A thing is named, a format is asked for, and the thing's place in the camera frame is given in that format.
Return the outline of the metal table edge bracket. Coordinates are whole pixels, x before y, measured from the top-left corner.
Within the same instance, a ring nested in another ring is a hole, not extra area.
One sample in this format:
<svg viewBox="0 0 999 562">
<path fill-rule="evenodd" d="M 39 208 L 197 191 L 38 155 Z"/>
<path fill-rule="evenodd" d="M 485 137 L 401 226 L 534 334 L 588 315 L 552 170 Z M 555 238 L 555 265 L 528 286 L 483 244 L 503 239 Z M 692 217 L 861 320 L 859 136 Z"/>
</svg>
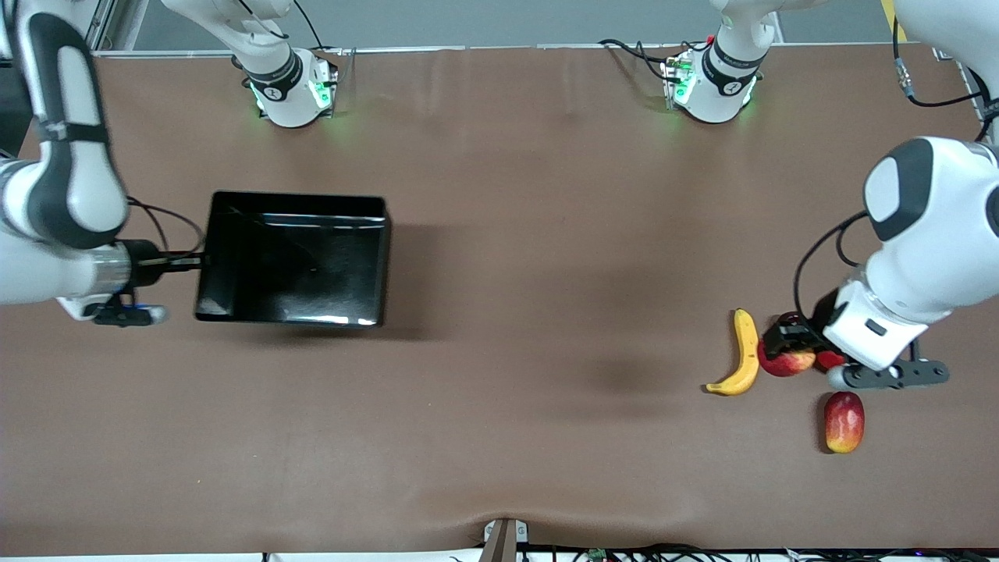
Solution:
<svg viewBox="0 0 999 562">
<path fill-rule="evenodd" d="M 528 523 L 524 521 L 493 519 L 485 526 L 484 540 L 478 562 L 529 562 L 525 551 L 529 544 Z"/>
</svg>

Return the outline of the small red apple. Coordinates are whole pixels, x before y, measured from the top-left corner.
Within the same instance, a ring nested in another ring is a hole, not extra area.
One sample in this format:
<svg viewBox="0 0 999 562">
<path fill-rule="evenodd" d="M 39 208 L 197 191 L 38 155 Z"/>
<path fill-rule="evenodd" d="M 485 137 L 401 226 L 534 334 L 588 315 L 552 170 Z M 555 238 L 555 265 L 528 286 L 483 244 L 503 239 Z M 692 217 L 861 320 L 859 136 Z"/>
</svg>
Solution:
<svg viewBox="0 0 999 562">
<path fill-rule="evenodd" d="M 759 352 L 761 369 L 778 378 L 802 374 L 814 366 L 815 359 L 813 350 L 788 351 L 774 357 L 767 356 L 763 349 Z"/>
</svg>

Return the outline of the aluminium frame structure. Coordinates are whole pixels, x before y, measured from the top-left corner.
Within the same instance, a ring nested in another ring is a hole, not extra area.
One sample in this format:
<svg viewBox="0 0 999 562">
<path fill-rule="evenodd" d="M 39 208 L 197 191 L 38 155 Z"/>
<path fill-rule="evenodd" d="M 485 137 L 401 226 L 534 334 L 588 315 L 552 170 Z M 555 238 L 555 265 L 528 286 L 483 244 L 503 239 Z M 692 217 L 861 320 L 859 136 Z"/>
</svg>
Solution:
<svg viewBox="0 0 999 562">
<path fill-rule="evenodd" d="M 150 0 L 81 0 L 92 51 L 134 50 Z"/>
</svg>

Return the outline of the black plastic box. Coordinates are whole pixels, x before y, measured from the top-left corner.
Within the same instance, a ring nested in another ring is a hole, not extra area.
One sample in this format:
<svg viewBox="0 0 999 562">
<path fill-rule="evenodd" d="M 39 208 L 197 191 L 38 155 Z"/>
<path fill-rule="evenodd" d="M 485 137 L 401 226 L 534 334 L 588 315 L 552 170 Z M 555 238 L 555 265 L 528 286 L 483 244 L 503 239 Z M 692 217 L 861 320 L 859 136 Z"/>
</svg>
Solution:
<svg viewBox="0 0 999 562">
<path fill-rule="evenodd" d="M 382 326 L 392 227 L 378 196 L 219 190 L 204 235 L 195 317 Z"/>
</svg>

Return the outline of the brown table mat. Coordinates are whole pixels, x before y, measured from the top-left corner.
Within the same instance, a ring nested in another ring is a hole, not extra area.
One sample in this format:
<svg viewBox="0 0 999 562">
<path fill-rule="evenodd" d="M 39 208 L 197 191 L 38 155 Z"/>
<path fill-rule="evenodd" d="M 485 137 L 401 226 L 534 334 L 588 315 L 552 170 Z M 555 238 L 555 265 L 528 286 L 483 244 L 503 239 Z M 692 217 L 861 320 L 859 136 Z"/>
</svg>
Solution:
<svg viewBox="0 0 999 562">
<path fill-rule="evenodd" d="M 935 388 L 863 393 L 821 449 L 816 372 L 739 397 L 729 315 L 790 309 L 797 260 L 915 135 L 886 45 L 778 47 L 706 126 L 602 49 L 360 54 L 336 114 L 258 118 L 228 59 L 97 62 L 132 193 L 202 221 L 215 190 L 385 197 L 382 328 L 164 324 L 0 309 L 0 556 L 445 550 L 490 519 L 535 542 L 710 549 L 999 546 L 999 303 L 922 350 Z"/>
</svg>

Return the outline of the red yellow mango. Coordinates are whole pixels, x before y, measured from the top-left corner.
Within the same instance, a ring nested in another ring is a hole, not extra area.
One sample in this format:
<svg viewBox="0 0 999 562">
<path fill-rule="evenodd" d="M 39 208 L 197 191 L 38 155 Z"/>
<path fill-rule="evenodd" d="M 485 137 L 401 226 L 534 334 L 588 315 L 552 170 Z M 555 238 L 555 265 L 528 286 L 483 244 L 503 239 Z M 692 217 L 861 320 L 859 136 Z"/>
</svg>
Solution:
<svg viewBox="0 0 999 562">
<path fill-rule="evenodd" d="M 865 434 L 865 409 L 859 395 L 838 391 L 823 407 L 824 442 L 834 454 L 856 451 Z"/>
</svg>

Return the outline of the yellow banana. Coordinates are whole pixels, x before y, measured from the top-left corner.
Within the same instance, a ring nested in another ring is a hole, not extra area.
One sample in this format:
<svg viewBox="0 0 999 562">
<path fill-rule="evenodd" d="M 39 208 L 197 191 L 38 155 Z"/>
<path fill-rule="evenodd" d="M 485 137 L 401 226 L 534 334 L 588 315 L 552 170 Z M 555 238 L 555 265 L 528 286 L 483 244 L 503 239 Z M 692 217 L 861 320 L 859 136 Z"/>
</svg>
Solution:
<svg viewBox="0 0 999 562">
<path fill-rule="evenodd" d="M 738 345 L 738 366 L 728 377 L 704 385 L 707 393 L 734 397 L 753 387 L 760 370 L 759 330 L 753 317 L 743 308 L 734 310 L 734 335 Z"/>
</svg>

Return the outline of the aluminium frame corner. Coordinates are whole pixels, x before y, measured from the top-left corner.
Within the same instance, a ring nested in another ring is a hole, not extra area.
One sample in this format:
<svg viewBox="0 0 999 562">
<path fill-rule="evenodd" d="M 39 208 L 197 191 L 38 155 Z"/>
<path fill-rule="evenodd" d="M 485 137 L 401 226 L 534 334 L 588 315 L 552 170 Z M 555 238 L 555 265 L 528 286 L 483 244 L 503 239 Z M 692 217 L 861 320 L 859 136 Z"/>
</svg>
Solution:
<svg viewBox="0 0 999 562">
<path fill-rule="evenodd" d="M 941 50 L 939 48 L 932 48 L 932 52 L 933 52 L 934 56 L 936 57 L 937 61 L 939 61 L 939 62 L 951 62 L 954 65 L 956 65 L 956 68 L 958 69 L 958 71 L 960 73 L 961 79 L 962 79 L 962 81 L 963 81 L 963 83 L 965 85 L 965 89 L 968 91 L 968 94 L 974 94 L 975 95 L 974 99 L 971 100 L 971 103 L 972 103 L 972 106 L 974 108 L 976 117 L 978 118 L 979 121 L 982 121 L 983 120 L 983 102 L 982 102 L 982 96 L 981 96 L 981 91 L 980 91 L 981 88 L 979 87 L 978 81 L 975 78 L 975 75 L 970 70 L 970 68 L 966 67 L 965 65 L 963 65 L 962 63 L 960 63 L 957 59 L 955 59 L 953 56 L 951 56 L 949 53 L 946 53 L 945 51 L 943 51 L 943 50 Z"/>
</svg>

